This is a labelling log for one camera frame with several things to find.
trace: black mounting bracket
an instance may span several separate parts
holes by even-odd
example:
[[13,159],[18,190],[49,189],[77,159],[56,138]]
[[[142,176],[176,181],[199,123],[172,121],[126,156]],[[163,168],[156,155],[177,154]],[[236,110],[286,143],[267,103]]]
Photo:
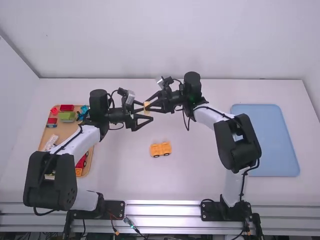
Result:
[[82,211],[82,210],[70,210],[73,219],[101,219],[101,220],[122,220],[125,217],[125,206],[124,201],[116,200],[104,200],[104,213]]
[[204,222],[244,222],[251,219],[251,204],[239,201],[234,207],[228,207],[220,196],[220,201],[201,202],[201,220]]

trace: yellow toy car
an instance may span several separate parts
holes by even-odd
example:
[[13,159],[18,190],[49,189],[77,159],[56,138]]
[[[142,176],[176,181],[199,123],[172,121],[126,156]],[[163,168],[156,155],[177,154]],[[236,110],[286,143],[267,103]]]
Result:
[[154,158],[160,156],[168,156],[172,152],[171,144],[169,141],[163,143],[155,143],[150,146],[150,154]]

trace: blue toy piece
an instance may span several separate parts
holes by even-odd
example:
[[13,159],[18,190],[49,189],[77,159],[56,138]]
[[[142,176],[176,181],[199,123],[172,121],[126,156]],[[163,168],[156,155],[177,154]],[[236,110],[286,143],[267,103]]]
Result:
[[58,125],[53,123],[47,123],[45,126],[49,129],[53,129],[53,128],[56,128]]
[[81,109],[81,112],[76,111],[76,113],[78,114],[78,117],[76,119],[77,121],[82,121],[84,119],[85,114],[89,110],[89,106],[83,105],[82,107],[80,107],[80,109]]

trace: red toy block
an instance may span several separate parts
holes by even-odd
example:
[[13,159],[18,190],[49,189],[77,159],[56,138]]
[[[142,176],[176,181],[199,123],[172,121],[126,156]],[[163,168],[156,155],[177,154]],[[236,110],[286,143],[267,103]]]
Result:
[[50,112],[55,116],[58,114],[58,109],[54,106],[53,108],[51,108]]
[[74,109],[75,109],[75,106],[71,104],[62,104],[60,106],[60,112],[73,112]]
[[58,121],[58,118],[49,117],[49,118],[48,118],[48,121],[47,121],[47,124],[56,124],[57,121]]

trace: blue mat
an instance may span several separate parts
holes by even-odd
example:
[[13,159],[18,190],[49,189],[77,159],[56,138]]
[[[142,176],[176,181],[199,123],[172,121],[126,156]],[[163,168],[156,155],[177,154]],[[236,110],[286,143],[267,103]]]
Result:
[[280,107],[274,104],[235,104],[234,115],[247,114],[261,146],[260,167],[250,176],[296,177],[299,163]]

